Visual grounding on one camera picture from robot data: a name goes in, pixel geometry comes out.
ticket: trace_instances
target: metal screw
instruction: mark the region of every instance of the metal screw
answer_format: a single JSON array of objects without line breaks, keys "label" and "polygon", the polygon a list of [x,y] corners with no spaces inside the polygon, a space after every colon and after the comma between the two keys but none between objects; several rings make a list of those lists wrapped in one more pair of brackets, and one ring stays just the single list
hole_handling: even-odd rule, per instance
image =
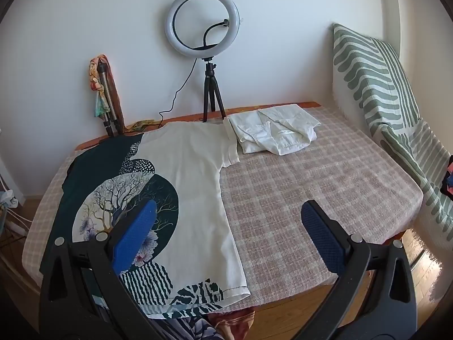
[{"label": "metal screw", "polygon": [[59,247],[59,246],[62,245],[63,243],[64,243],[64,237],[58,237],[58,238],[55,239],[55,245],[56,245],[56,246]]},{"label": "metal screw", "polygon": [[353,234],[353,235],[351,235],[351,240],[352,240],[354,243],[361,243],[361,242],[363,242],[362,235],[360,235],[360,234]]},{"label": "metal screw", "polygon": [[107,233],[105,231],[101,231],[98,235],[96,235],[96,240],[98,242],[103,242],[106,240],[108,237]]},{"label": "metal screw", "polygon": [[393,245],[397,248],[402,248],[403,247],[403,244],[400,240],[394,240],[393,241]]}]

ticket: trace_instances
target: ring light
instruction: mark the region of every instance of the ring light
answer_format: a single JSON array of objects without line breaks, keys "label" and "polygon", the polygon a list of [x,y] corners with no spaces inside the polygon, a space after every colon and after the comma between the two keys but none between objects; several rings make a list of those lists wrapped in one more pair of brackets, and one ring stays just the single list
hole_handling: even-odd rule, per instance
[{"label": "ring light", "polygon": [[206,46],[206,48],[191,48],[181,42],[180,38],[176,34],[176,29],[174,26],[178,10],[187,1],[189,0],[175,0],[171,5],[167,19],[165,20],[165,33],[169,42],[175,48],[175,50],[185,56],[202,59],[212,58],[213,56],[216,56],[227,49],[233,43],[239,31],[239,12],[234,2],[232,0],[218,0],[225,6],[225,8],[227,9],[226,11],[228,12],[228,32],[226,33],[225,37],[216,45],[208,45]]}]

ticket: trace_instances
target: plaid tablecloth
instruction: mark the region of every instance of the plaid tablecloth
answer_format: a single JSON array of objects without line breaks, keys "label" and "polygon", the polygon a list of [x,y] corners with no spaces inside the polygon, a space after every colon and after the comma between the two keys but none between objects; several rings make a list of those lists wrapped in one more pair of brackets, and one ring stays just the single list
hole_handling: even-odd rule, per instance
[{"label": "plaid tablecloth", "polygon": [[[321,122],[318,139],[277,156],[243,154],[220,173],[221,196],[251,295],[225,308],[238,310],[287,298],[332,280],[300,221],[314,199],[349,233],[383,243],[417,216],[423,194],[387,153],[338,113],[306,109]],[[22,263],[40,285],[39,265],[52,229],[61,185],[74,152],[58,170],[36,212]]]}]

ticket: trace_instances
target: blue textured pad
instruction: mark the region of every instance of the blue textured pad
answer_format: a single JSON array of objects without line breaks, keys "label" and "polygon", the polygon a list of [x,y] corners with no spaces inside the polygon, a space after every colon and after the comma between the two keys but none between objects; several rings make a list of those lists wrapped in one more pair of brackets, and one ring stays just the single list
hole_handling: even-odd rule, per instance
[{"label": "blue textured pad", "polygon": [[117,275],[130,268],[156,218],[156,202],[149,200],[113,249],[112,267]]},{"label": "blue textured pad", "polygon": [[316,249],[330,272],[341,275],[344,272],[344,249],[334,234],[308,203],[302,205],[302,224],[309,233]]}]

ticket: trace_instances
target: green and white patterned blanket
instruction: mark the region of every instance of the green and white patterned blanket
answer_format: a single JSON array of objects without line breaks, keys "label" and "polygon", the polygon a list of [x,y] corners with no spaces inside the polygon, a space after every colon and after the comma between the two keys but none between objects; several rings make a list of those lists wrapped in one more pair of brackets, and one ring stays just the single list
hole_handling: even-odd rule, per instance
[{"label": "green and white patterned blanket", "polygon": [[453,201],[439,189],[450,153],[420,117],[395,50],[388,43],[334,24],[335,70],[334,87],[347,85],[373,141],[424,193],[414,224],[416,233],[438,260],[452,260]]}]

